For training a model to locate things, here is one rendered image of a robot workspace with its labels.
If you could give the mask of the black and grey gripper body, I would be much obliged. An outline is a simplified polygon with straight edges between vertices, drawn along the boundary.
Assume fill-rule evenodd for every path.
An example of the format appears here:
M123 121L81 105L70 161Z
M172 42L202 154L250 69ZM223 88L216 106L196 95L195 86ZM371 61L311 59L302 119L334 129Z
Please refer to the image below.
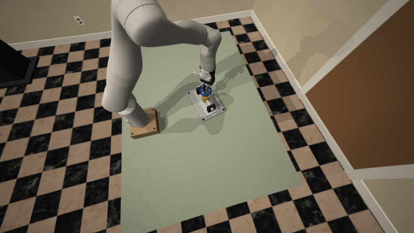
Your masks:
M216 61L211 65L205 65L200 61L200 70L194 71L194 76L200 78L201 82L213 85L215 82Z

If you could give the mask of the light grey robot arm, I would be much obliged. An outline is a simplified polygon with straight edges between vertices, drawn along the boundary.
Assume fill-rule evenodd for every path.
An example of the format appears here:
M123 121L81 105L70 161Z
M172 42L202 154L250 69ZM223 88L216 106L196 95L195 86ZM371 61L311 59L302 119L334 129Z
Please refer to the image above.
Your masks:
M149 123L149 116L132 93L142 72L141 46L202 44L201 62L211 65L222 36L219 31L190 19L177 26L166 17L157 0L112 0L111 19L112 38L102 106L118 112L131 126L143 128Z

